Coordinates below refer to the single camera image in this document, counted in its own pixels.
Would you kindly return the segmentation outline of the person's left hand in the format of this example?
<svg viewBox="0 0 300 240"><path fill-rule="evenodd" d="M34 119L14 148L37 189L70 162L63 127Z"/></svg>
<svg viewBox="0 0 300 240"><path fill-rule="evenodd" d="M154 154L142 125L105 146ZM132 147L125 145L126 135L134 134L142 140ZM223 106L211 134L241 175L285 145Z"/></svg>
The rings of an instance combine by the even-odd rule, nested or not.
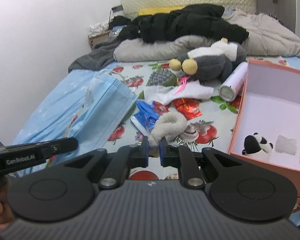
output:
<svg viewBox="0 0 300 240"><path fill-rule="evenodd" d="M14 221L14 215L6 197L0 199L0 231L6 229Z"/></svg>

